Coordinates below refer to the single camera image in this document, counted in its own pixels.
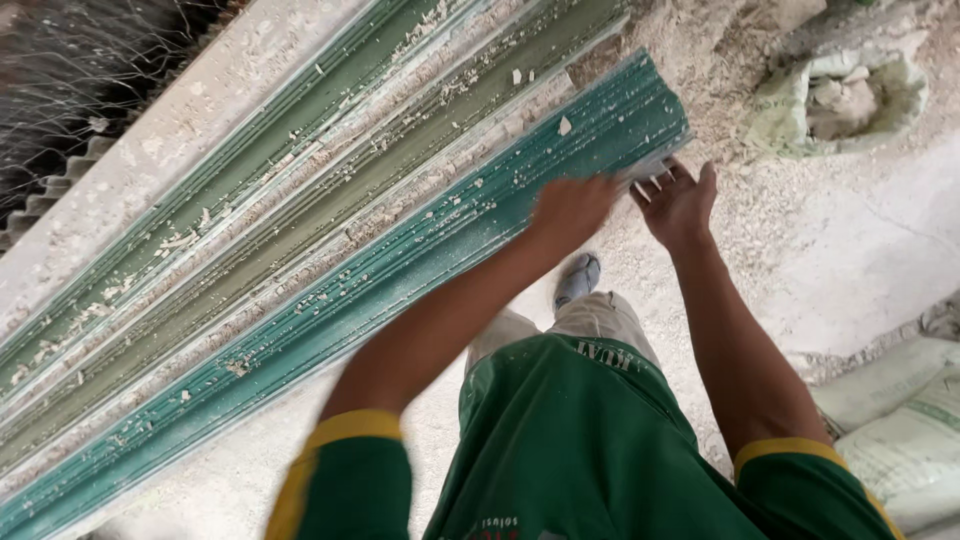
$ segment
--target sack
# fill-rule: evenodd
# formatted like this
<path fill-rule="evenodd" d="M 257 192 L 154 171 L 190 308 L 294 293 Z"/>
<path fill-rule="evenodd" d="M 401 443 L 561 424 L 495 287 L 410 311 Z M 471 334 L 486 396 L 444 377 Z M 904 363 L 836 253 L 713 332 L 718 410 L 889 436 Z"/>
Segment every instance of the sack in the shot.
<path fill-rule="evenodd" d="M 960 366 L 834 445 L 904 534 L 960 513 Z"/>
<path fill-rule="evenodd" d="M 960 343 L 914 337 L 810 394 L 829 426 L 843 435 L 893 412 L 954 364 L 960 365 Z"/>
<path fill-rule="evenodd" d="M 841 51 L 775 71 L 737 136 L 783 158 L 863 152 L 909 131 L 927 94 L 926 74 L 902 52 Z M 813 136 L 811 123 L 835 136 Z"/>

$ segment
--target foot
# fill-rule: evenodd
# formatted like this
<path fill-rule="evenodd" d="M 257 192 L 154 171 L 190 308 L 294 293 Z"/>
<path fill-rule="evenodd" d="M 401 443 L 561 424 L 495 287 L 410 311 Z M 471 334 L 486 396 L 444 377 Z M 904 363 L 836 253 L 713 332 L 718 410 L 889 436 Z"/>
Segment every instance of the foot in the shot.
<path fill-rule="evenodd" d="M 574 258 L 564 272 L 564 278 L 553 293 L 553 312 L 574 298 L 589 294 L 600 281 L 600 259 L 594 254 L 582 253 Z"/>

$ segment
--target green shirt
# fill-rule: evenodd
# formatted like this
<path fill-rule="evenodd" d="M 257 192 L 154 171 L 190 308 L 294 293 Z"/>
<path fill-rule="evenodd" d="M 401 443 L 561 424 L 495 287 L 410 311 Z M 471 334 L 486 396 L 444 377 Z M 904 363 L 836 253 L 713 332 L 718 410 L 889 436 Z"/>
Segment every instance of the green shirt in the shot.
<path fill-rule="evenodd" d="M 660 370 L 611 339 L 501 348 L 467 374 L 460 425 L 427 539 L 901 538 L 820 443 L 748 445 L 734 487 Z M 339 415 L 291 468 L 267 537 L 407 538 L 411 485 L 394 415 Z"/>

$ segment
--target white pants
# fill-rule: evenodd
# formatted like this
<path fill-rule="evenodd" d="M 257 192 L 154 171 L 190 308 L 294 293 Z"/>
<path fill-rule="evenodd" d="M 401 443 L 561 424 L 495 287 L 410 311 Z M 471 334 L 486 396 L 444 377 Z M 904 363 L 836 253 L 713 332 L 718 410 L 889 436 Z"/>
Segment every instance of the white pants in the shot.
<path fill-rule="evenodd" d="M 557 311 L 548 331 L 579 337 L 607 337 L 633 346 L 643 357 L 660 367 L 657 355 L 640 329 L 634 309 L 615 292 L 591 292 L 576 298 Z M 530 319 L 509 309 L 500 311 L 485 330 L 470 343 L 467 371 L 486 355 L 504 345 L 541 332 Z"/>

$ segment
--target dusty floor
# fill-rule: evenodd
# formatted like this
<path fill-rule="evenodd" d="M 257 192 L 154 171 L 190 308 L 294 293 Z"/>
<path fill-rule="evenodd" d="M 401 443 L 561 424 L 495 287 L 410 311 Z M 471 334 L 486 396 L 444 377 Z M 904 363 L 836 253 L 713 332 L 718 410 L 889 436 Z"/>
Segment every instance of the dusty floor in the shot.
<path fill-rule="evenodd" d="M 758 159 L 732 139 L 755 75 L 744 65 L 760 56 L 747 47 L 737 69 L 714 53 L 736 5 L 664 4 L 634 28 L 634 38 L 669 36 L 651 42 L 651 52 L 698 135 L 681 158 L 697 166 L 718 159 L 712 228 L 732 277 L 804 376 L 823 380 L 836 366 L 819 359 L 856 352 L 960 288 L 960 10 L 954 5 L 918 52 L 931 93 L 912 135 L 871 154 L 790 161 Z M 719 12 L 706 17 L 710 9 Z M 586 248 L 603 262 L 600 287 L 633 303 L 702 452 L 728 474 L 667 254 L 627 200 Z M 545 277 L 513 303 L 542 329 L 552 322 L 553 282 Z M 457 442 L 462 373 L 460 359 L 404 418 L 416 482 L 414 537 L 426 526 Z M 111 517 L 118 528 L 138 530 L 136 538 L 258 537 L 335 375 L 314 376 L 60 537 L 76 538 Z"/>

